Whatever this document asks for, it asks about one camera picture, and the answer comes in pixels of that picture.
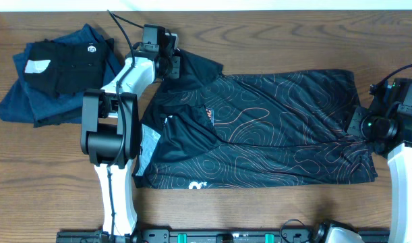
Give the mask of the black jersey with orange lines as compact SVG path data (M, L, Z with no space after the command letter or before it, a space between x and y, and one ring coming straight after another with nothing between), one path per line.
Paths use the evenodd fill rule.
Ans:
M154 189L265 188L373 182L369 144L345 132L359 104L352 72L223 74L180 51L142 117L133 177Z

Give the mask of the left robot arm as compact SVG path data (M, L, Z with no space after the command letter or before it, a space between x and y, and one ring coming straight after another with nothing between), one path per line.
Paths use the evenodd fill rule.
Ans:
M140 152L142 126L138 99L159 78L176 78L178 36L157 25L142 28L125 64L100 89L84 93L80 146L97 173L104 207L101 242L130 242L137 214L132 196L133 160Z

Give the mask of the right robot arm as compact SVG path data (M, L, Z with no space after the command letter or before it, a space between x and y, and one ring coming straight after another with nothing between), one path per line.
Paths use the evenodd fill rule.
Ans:
M412 242L412 79L383 79L370 87L369 108L356 107L345 124L348 134L374 146L387 160L392 182L388 232L359 232L337 221L325 221L310 242Z

